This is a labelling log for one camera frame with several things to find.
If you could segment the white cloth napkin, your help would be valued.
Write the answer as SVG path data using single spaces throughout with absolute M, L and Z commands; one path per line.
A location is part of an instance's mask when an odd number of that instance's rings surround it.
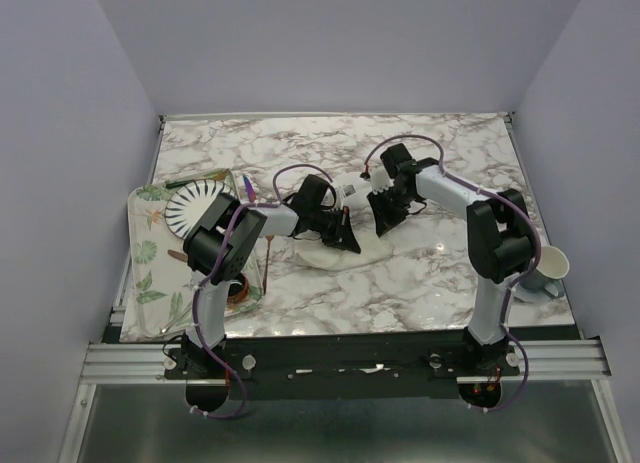
M 338 225 L 320 238 L 303 236 L 294 243 L 294 260 L 299 266 L 341 272 L 367 266 L 392 256 L 392 244 L 375 232 L 367 194 L 370 183 L 358 172 L 338 175 L 336 191 Z

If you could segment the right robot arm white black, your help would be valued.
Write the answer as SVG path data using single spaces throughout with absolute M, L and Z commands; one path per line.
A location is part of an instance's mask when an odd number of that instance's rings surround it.
M 413 203 L 434 202 L 466 223 L 468 258 L 478 275 L 474 311 L 467 332 L 475 340 L 460 350 L 460 362 L 480 375 L 496 363 L 492 345 L 507 338 L 513 287 L 541 258 L 540 236 L 524 197 L 516 190 L 494 192 L 455 176 L 441 158 L 417 160 L 402 143 L 381 154 L 382 166 L 364 168 L 371 191 L 376 234 L 404 222 Z

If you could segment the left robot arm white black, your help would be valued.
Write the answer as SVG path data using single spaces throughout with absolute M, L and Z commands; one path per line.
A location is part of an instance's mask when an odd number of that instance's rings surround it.
M 197 376 L 209 378 L 221 368 L 222 355 L 215 346 L 225 338 L 230 284 L 241 273 L 258 239 L 296 237 L 311 231 L 329 248 L 361 252 L 349 208 L 333 209 L 323 204 L 330 191 L 327 180 L 309 175 L 282 203 L 241 203 L 221 193 L 191 229 L 183 251 L 197 284 L 192 327 L 187 330 L 195 346 L 188 353 L 187 365 Z

